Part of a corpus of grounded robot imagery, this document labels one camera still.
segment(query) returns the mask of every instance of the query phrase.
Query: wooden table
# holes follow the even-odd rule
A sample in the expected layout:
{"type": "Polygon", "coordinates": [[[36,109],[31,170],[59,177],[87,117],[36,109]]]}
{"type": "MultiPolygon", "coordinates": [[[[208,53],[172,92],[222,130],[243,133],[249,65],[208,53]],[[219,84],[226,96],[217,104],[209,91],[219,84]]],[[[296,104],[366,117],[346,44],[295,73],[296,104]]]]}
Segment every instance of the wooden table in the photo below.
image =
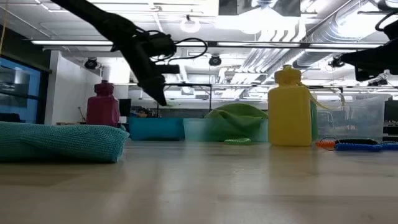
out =
{"type": "Polygon", "coordinates": [[[117,164],[1,164],[1,224],[398,223],[398,153],[130,142],[117,164]]]}

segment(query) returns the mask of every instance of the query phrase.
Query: teal towel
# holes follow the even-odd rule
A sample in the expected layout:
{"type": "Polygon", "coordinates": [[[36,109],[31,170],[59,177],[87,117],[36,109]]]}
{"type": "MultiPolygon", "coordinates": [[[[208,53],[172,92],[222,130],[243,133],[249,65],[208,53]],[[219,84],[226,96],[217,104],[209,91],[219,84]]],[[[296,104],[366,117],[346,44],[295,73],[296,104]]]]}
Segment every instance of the teal towel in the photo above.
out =
{"type": "Polygon", "coordinates": [[[109,126],[46,126],[0,122],[0,162],[117,162],[129,133],[109,126]]]}

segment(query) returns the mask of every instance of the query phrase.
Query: window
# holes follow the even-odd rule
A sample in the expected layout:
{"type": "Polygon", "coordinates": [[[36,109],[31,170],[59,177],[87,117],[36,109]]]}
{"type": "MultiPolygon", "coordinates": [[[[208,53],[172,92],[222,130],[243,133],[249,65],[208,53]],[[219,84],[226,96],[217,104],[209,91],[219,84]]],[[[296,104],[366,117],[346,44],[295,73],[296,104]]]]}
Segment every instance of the window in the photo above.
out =
{"type": "Polygon", "coordinates": [[[42,123],[45,94],[41,85],[47,75],[11,60],[0,58],[0,114],[19,115],[22,123],[42,123]]]}

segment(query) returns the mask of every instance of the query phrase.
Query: security camera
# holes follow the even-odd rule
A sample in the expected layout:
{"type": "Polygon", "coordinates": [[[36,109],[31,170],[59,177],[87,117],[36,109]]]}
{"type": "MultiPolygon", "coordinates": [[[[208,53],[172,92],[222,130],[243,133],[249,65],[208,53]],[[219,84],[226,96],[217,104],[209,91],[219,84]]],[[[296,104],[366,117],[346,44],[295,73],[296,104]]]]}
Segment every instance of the security camera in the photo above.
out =
{"type": "Polygon", "coordinates": [[[222,60],[221,60],[220,56],[218,56],[218,55],[212,55],[209,60],[210,66],[219,66],[219,65],[221,65],[221,63],[222,63],[222,60]]]}
{"type": "Polygon", "coordinates": [[[328,65],[332,68],[341,68],[346,64],[340,60],[340,57],[333,57],[333,60],[328,62],[328,65]]]}
{"type": "Polygon", "coordinates": [[[99,63],[97,62],[97,58],[88,58],[85,63],[85,68],[94,70],[99,67],[99,63]]]}

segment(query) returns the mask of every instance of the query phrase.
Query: wall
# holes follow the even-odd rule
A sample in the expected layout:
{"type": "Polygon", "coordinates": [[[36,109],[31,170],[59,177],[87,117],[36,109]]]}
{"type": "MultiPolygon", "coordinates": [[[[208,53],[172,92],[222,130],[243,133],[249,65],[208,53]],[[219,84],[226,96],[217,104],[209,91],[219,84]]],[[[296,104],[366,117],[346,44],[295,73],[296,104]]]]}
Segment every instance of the wall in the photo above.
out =
{"type": "MultiPolygon", "coordinates": [[[[130,66],[124,58],[117,58],[115,62],[107,64],[103,68],[103,78],[110,83],[129,83],[130,66]]],[[[129,98],[129,87],[116,85],[113,90],[113,96],[116,99],[129,98]]],[[[121,123],[126,123],[126,117],[120,117],[121,123]]]]}
{"type": "Polygon", "coordinates": [[[63,58],[58,51],[51,52],[50,69],[45,124],[81,121],[78,107],[86,115],[87,99],[95,96],[94,85],[101,77],[63,58]]]}
{"type": "Polygon", "coordinates": [[[6,30],[2,54],[42,70],[49,68],[50,52],[43,51],[42,46],[32,44],[28,38],[10,29],[6,30]]]}
{"type": "MultiPolygon", "coordinates": [[[[131,90],[129,91],[129,97],[132,99],[132,106],[142,106],[144,108],[156,108],[157,103],[154,100],[139,100],[141,97],[141,91],[140,90],[131,90]]],[[[150,96],[147,94],[143,93],[142,94],[143,99],[149,99],[150,96]]],[[[210,102],[208,100],[168,100],[167,103],[170,106],[161,106],[160,108],[164,109],[209,109],[210,107],[210,102]]],[[[245,101],[212,101],[211,107],[217,108],[223,105],[228,105],[231,103],[245,103],[248,105],[255,106],[256,108],[260,110],[268,110],[268,104],[267,102],[245,102],[245,101]]]]}

